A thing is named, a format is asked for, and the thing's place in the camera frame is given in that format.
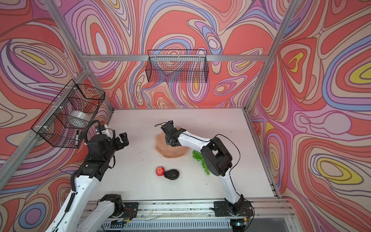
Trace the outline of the black marker pen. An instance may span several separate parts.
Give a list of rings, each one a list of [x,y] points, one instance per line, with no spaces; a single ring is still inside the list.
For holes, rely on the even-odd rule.
[[[75,147],[79,147],[79,130],[76,131],[76,136],[75,136]]]

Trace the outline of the black vent grille strip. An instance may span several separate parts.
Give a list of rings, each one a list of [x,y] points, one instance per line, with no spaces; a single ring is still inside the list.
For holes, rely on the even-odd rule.
[[[118,232],[165,232],[168,230],[232,230],[228,220],[189,219],[189,220],[132,220],[126,224],[112,224],[106,221],[100,229]]]

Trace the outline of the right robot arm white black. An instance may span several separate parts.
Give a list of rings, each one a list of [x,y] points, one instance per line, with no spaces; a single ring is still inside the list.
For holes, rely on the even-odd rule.
[[[177,129],[172,120],[159,124],[164,132],[166,145],[171,147],[188,147],[200,152],[208,170],[218,177],[225,192],[225,204],[229,214],[240,214],[245,198],[233,182],[231,171],[232,155],[216,135],[212,139],[196,136],[184,128]]]

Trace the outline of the green fake grape bunch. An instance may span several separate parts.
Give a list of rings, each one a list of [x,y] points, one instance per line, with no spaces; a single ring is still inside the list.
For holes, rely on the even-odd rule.
[[[210,175],[210,171],[206,165],[206,162],[202,156],[202,154],[196,150],[192,151],[192,157],[194,159],[196,159],[197,161],[199,161],[204,169],[204,172],[207,174],[207,175]]]

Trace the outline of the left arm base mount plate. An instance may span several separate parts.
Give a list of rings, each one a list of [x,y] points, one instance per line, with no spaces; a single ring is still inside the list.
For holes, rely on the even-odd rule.
[[[112,216],[118,222],[127,222],[137,217],[139,203],[137,202],[125,202],[123,203],[123,209],[119,214]]]

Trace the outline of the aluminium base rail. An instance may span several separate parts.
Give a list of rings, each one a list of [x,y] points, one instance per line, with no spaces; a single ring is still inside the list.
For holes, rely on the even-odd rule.
[[[201,200],[153,200],[139,201],[138,208],[132,210],[137,220],[154,219],[214,219],[211,209],[217,199]],[[295,213],[287,200],[277,198],[249,199],[255,218],[294,218]]]

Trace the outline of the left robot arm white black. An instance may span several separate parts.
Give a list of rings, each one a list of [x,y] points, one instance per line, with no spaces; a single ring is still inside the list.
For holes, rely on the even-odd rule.
[[[116,135],[99,120],[90,122],[81,134],[88,154],[80,167],[71,175],[71,191],[60,211],[47,228],[48,232],[96,232],[109,218],[119,218],[125,211],[119,194],[106,194],[94,211],[83,221],[80,218],[88,201],[107,170],[113,169],[115,153],[129,145],[127,133]]]

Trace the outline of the red fake apple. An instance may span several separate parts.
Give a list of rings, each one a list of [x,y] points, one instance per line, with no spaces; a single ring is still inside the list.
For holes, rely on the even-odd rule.
[[[164,176],[164,174],[165,174],[165,169],[163,167],[160,166],[156,169],[157,176],[161,177],[161,176]]]

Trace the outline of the pink plastic fruit bowl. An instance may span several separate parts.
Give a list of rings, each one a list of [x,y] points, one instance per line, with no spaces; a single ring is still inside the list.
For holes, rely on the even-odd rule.
[[[155,150],[167,159],[174,159],[174,158],[182,157],[189,150],[188,147],[183,147],[183,146],[179,146],[179,147],[168,146],[165,141],[164,132],[157,134],[155,137],[155,140],[156,140]]]

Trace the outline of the dark fake avocado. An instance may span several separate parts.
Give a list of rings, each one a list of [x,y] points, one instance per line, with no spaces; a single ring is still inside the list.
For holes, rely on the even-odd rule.
[[[176,180],[180,176],[180,173],[176,169],[168,170],[164,173],[164,177],[169,180]]]

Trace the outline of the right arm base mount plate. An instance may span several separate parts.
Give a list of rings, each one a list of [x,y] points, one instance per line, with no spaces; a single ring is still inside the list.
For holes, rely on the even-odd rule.
[[[250,218],[254,216],[254,209],[250,202],[243,201],[241,203],[231,204],[227,201],[215,201],[211,208],[216,217],[244,217]]]

